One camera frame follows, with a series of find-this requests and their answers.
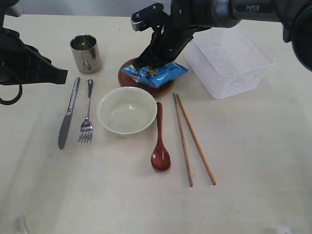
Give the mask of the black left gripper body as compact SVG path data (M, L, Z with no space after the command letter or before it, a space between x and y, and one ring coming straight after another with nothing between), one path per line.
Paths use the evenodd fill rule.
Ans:
M68 71L52 65L38 49L25 44L17 31L0 30L1 85L53 83L65 84Z

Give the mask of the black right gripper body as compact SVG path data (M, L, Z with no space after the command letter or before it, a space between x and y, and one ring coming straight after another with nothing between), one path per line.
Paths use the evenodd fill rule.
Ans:
M161 3L154 3L131 16L134 31L153 29L150 44L134 59L136 70L143 67L158 68L173 62L196 32L209 30L205 23L207 0L173 0L168 15Z

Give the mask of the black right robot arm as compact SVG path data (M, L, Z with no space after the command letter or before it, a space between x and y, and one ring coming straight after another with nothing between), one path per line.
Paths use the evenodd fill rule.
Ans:
M312 68L312 2L310 0L173 0L170 14L155 3L132 14L134 31L153 29L150 44L133 60L135 69L173 62L194 33L232 28L241 20L279 22L283 41L291 43L299 62Z

